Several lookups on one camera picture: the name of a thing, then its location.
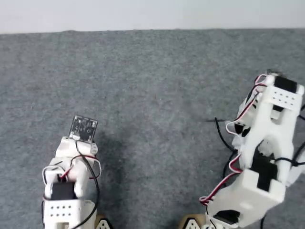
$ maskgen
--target red wire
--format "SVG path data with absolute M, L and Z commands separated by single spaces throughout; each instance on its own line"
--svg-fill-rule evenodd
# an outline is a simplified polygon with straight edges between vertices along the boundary
M 75 156 L 72 160 L 74 160 L 74 159 L 76 159 L 76 158 L 78 158 L 78 157 L 80 157 L 80 156 L 82 156 L 82 155 Z M 94 156 L 89 156 L 89 155 L 83 155 L 83 156 L 84 156 L 84 157 L 88 157 L 88 158 L 92 158 L 92 159 L 98 160 L 98 159 L 97 159 L 96 157 L 94 157 Z M 64 174 L 60 176 L 60 178 L 63 179 L 65 176 L 67 176 L 68 173 L 70 172 L 70 170 L 72 169 L 72 167 L 73 167 L 73 166 L 71 166 L 67 171 L 65 171 Z
M 208 196 L 208 198 L 207 198 L 205 201 L 200 201 L 200 203 L 203 204 L 203 205 L 207 204 L 207 202 L 208 202 L 209 200 L 211 200 L 211 198 L 216 194 L 216 192 L 220 189 L 220 187 L 221 187 L 225 182 L 227 182 L 227 180 L 228 180 L 230 177 L 232 177 L 232 176 L 235 175 L 235 174 L 239 174 L 239 173 L 231 173 L 231 174 L 227 175 L 227 176 L 225 177 L 225 179 L 223 179 L 222 182 L 219 183 L 219 184 L 217 185 L 217 188 Z

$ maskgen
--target black wire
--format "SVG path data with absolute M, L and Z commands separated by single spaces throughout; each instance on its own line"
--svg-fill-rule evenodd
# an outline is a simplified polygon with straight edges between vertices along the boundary
M 260 225 L 260 229 L 264 229 L 264 221 L 265 221 L 266 215 L 264 215 L 264 217 L 261 219 L 261 225 Z
M 210 219 L 210 222 L 213 224 L 214 228 L 217 229 L 217 227 L 215 226 L 215 224 L 212 222 L 211 219 Z
M 221 134 L 221 131 L 220 131 L 220 127 L 219 127 L 219 124 L 218 124 L 218 119 L 215 117 L 215 123 L 216 123 L 216 127 L 217 127 L 217 131 L 218 131 L 218 135 L 220 137 L 220 139 L 222 140 L 222 142 L 225 144 L 226 147 L 228 147 L 228 149 L 230 149 L 232 152 L 236 153 L 236 150 L 233 149 L 224 139 L 223 135 Z
M 303 104 L 303 106 L 301 107 L 301 111 L 303 111 L 305 109 L 305 104 Z M 303 119 L 305 121 L 305 117 L 302 115 L 299 115 L 300 119 Z
M 206 206 L 206 214 L 209 215 L 208 206 Z M 213 224 L 214 228 L 217 229 L 215 224 L 211 221 L 211 219 L 210 222 Z
M 94 171 L 93 171 L 91 165 L 89 164 L 87 158 L 79 151 L 78 146 L 77 146 L 77 142 L 78 142 L 78 141 L 75 141 L 76 150 L 77 150 L 77 152 L 81 155 L 82 159 L 84 160 L 85 164 L 87 165 L 87 167 L 88 167 L 88 169 L 89 169 L 89 171 L 90 171 L 90 173 L 91 173 L 91 175 L 92 175 L 92 177 L 93 177 L 93 179 L 94 179 L 94 183 L 95 183 L 95 186 L 96 186 L 96 200 L 95 200 L 95 203 L 94 203 L 95 205 L 94 205 L 94 207 L 93 207 L 93 209 L 92 209 L 92 212 L 87 216 L 87 218 L 84 219 L 84 221 L 82 221 L 81 223 L 79 223 L 78 225 L 76 225 L 74 228 L 71 228 L 71 229 L 77 229 L 77 228 L 80 227 L 81 225 L 85 224 L 85 223 L 91 218 L 91 216 L 95 213 L 95 211 L 96 211 L 96 209 L 97 209 L 97 206 L 98 206 L 98 204 L 99 204 L 99 202 L 100 202 L 100 188 L 99 188 L 99 183 L 98 183 L 98 181 L 97 181 L 97 178 L 96 178 L 96 176 L 95 176 L 95 174 L 94 174 Z
M 300 154 L 302 153 L 302 150 L 303 150 L 304 147 L 305 147 L 305 142 L 303 142 L 301 144 L 301 146 L 297 149 L 294 157 L 292 158 L 293 161 L 297 162 L 297 160 L 298 160 Z
M 42 220 L 42 224 L 43 224 L 43 228 L 44 228 L 44 222 L 43 222 L 43 218 L 44 218 L 44 201 L 41 202 L 41 220 Z
M 228 161 L 226 162 L 226 164 L 224 165 L 224 169 L 223 169 L 223 179 L 225 178 L 225 173 L 229 167 L 229 163 L 230 161 L 232 160 L 233 156 L 237 153 L 237 150 L 236 149 L 233 149 L 224 139 L 221 131 L 220 131 L 220 127 L 219 127 L 219 121 L 217 119 L 217 117 L 215 117 L 215 123 L 216 123 L 216 127 L 217 127 L 217 132 L 218 132 L 218 135 L 220 137 L 220 139 L 222 140 L 222 142 L 225 144 L 225 146 L 231 150 L 232 154 L 231 156 L 229 157 Z

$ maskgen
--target white plastic bracket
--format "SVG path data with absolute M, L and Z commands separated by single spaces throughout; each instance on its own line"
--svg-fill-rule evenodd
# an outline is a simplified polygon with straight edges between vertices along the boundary
M 90 200 L 46 200 L 44 203 L 45 229 L 73 228 L 81 223 L 92 211 L 94 203 Z M 96 211 L 78 229 L 93 229 Z

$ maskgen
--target cable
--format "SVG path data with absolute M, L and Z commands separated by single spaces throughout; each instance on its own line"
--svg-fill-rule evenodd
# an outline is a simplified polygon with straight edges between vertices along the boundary
M 220 187 L 232 176 L 239 174 L 239 173 L 231 173 L 227 175 L 224 179 L 222 179 L 221 182 L 213 189 L 213 191 L 206 197 L 200 197 L 199 202 L 206 206 L 206 204 L 212 199 L 212 197 L 217 193 L 217 191 L 220 189 Z
M 78 158 L 78 157 L 80 157 L 80 156 L 81 156 L 81 155 L 77 155 L 77 156 L 73 157 L 73 158 L 71 159 L 70 166 L 72 166 L 73 160 L 76 159 L 76 158 Z M 101 166 L 100 161 L 99 161 L 96 157 L 94 157 L 94 156 L 89 156 L 89 155 L 84 155 L 84 156 L 87 157 L 87 158 L 94 159 L 94 162 L 97 162 L 97 163 L 99 164 L 100 171 L 99 171 L 99 174 L 96 176 L 96 178 L 98 178 L 98 177 L 102 174 L 102 166 Z
M 305 109 L 305 104 L 303 104 L 303 106 L 301 107 L 301 111 L 303 111 Z M 302 115 L 299 115 L 300 119 L 303 119 L 305 121 L 305 117 Z
M 82 159 L 84 160 L 85 164 L 87 165 L 87 167 L 88 167 L 88 169 L 89 169 L 89 171 L 90 171 L 90 173 L 91 173 L 91 175 L 92 175 L 92 177 L 93 177 L 93 179 L 94 179 L 94 183 L 95 183 L 95 187 L 96 187 L 96 200 L 95 200 L 95 203 L 94 203 L 95 205 L 94 205 L 94 207 L 93 207 L 91 213 L 87 216 L 87 218 L 84 219 L 84 221 L 82 221 L 81 223 L 79 223 L 78 225 L 76 225 L 74 228 L 71 228 L 71 229 L 77 229 L 77 228 L 80 227 L 81 225 L 85 224 L 85 223 L 91 218 L 91 216 L 95 213 L 95 211 L 96 211 L 96 209 L 97 209 L 97 206 L 98 206 L 98 204 L 99 204 L 99 202 L 100 202 L 100 187 L 99 187 L 99 183 L 98 183 L 98 181 L 97 181 L 97 178 L 96 178 L 96 176 L 95 176 L 95 174 L 94 174 L 94 171 L 93 171 L 92 167 L 90 166 L 90 164 L 89 164 L 89 162 L 88 162 L 86 156 L 83 155 L 83 154 L 79 151 L 78 146 L 77 146 L 77 143 L 78 143 L 78 141 L 75 141 L 76 150 L 77 150 L 77 152 L 80 154 L 80 156 L 82 157 Z
M 43 228 L 44 228 L 44 222 L 43 222 L 43 218 L 44 218 L 44 200 L 41 202 L 41 220 L 42 220 L 42 224 L 43 224 Z
M 209 215 L 208 206 L 206 206 L 206 214 Z M 212 223 L 212 225 L 214 226 L 214 228 L 217 229 L 217 227 L 215 226 L 215 224 L 212 222 L 211 219 L 210 219 L 210 222 Z
M 61 169 L 62 170 L 62 173 L 60 174 L 64 174 L 66 171 L 63 169 L 63 167 L 59 166 L 59 165 L 50 165 L 50 166 L 46 166 L 43 170 L 42 170 L 42 179 L 43 179 L 43 183 L 46 185 L 47 184 L 47 181 L 46 181 L 46 175 L 45 175 L 45 172 L 47 169 L 49 168 L 52 168 L 52 170 L 55 170 L 55 169 Z
M 242 170 L 239 168 L 235 168 L 232 165 L 240 158 L 241 154 L 238 154 L 232 161 L 229 163 L 229 169 L 234 173 L 241 173 Z
M 264 221 L 265 221 L 266 215 L 261 219 L 260 229 L 264 229 Z
M 233 148 L 225 141 L 225 139 L 224 139 L 224 137 L 223 137 L 223 135 L 222 135 L 222 133 L 221 133 L 221 131 L 220 131 L 220 127 L 219 127 L 219 123 L 218 123 L 217 117 L 215 117 L 215 123 L 216 123 L 218 135 L 219 135 L 220 139 L 222 140 L 222 142 L 223 142 L 223 143 L 225 144 L 225 146 L 226 146 L 228 149 L 230 149 L 233 153 L 236 153 L 236 150 L 233 149 Z
M 223 179 L 225 178 L 225 173 L 227 171 L 227 168 L 229 166 L 230 161 L 232 160 L 233 156 L 237 153 L 237 150 L 232 152 L 231 156 L 229 157 L 227 163 L 224 165 L 224 169 L 223 169 Z
M 213 224 L 214 228 L 217 229 L 217 227 L 215 226 L 215 224 L 212 222 L 211 219 L 210 219 L 210 222 Z

